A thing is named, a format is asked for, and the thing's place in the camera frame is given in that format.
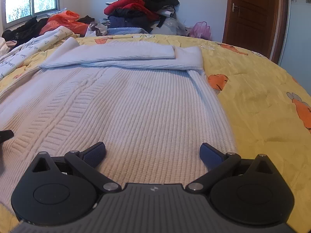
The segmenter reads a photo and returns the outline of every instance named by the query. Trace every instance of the yellow bedspread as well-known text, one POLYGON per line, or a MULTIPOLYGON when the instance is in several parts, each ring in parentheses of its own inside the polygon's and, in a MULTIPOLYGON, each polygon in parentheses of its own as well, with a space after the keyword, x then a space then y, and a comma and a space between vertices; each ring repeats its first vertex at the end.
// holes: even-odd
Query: yellow bedspread
MULTIPOLYGON (((116 38, 200 46, 204 70, 228 116, 239 154, 242 158, 254 158, 258 153, 269 156, 295 196, 289 225, 299 233, 311 229, 311 97, 284 69, 251 51, 202 39, 165 35, 116 38)), ((96 44, 94 39, 77 41, 96 44)), ((0 91, 54 50, 26 60, 23 67, 0 81, 0 91)), ((17 223, 0 206, 0 232, 7 233, 17 223)))

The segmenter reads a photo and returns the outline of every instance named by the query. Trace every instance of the door frame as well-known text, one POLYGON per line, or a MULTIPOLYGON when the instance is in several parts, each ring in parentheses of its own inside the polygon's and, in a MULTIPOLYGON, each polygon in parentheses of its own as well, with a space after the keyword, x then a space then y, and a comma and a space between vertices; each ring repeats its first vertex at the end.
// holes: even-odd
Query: door frame
MULTIPOLYGON (((269 43, 269 53, 271 60, 274 63, 278 63, 283 47, 284 37, 286 33, 287 26, 287 16, 288 16, 288 2, 289 0, 276 0, 275 3, 275 11, 274 20, 273 20, 273 32, 270 43, 269 43)), ((226 20, 225 20, 225 28, 222 42, 226 43, 228 37, 228 29, 229 29, 229 19, 232 10, 232 0, 227 1, 227 11, 226 11, 226 20)))

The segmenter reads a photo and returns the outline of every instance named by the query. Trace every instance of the window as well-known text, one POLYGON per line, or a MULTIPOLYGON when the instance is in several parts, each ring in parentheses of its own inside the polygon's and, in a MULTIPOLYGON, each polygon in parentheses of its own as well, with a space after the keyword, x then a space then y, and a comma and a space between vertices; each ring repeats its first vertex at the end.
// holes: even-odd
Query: window
POLYGON ((5 5, 2 7, 5 29, 58 8, 58 0, 4 0, 2 4, 5 5))

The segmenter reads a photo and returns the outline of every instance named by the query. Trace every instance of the navy clothing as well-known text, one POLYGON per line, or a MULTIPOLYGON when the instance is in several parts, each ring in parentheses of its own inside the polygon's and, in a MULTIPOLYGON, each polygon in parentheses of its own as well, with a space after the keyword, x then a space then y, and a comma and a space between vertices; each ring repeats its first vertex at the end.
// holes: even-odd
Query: navy clothing
POLYGON ((146 15, 141 17, 134 18, 124 18, 124 17, 115 17, 109 16, 111 21, 110 26, 108 28, 143 28, 145 31, 150 33, 152 28, 149 27, 149 21, 146 15))
POLYGON ((115 9, 110 16, 115 17, 125 17, 125 18, 133 18, 133 17, 142 17, 145 13, 139 10, 131 10, 131 9, 115 9))

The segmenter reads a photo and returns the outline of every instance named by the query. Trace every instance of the red clothing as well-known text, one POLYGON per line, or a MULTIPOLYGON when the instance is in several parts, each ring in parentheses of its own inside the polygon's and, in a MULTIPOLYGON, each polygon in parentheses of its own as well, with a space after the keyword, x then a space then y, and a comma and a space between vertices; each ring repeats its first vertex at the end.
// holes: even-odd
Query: red clothing
POLYGON ((131 10, 139 10, 146 14, 148 20, 156 21, 159 19, 158 14, 151 12, 147 8, 144 7, 145 2, 143 0, 119 0, 112 4, 110 4, 107 8, 104 9, 104 14, 109 16, 115 9, 131 9, 131 10))
POLYGON ((123 7, 123 9, 130 9, 130 10, 139 10, 142 11, 143 13, 146 14, 147 18, 149 21, 156 21, 159 19, 159 15, 151 12, 150 10, 148 10, 147 8, 145 8, 144 6, 138 4, 138 3, 130 3, 126 6, 123 7))
POLYGON ((141 4, 142 6, 145 5, 145 2, 143 0, 119 0, 110 4, 107 8, 105 8, 104 14, 109 16, 116 8, 123 8, 124 6, 130 3, 138 3, 141 4))

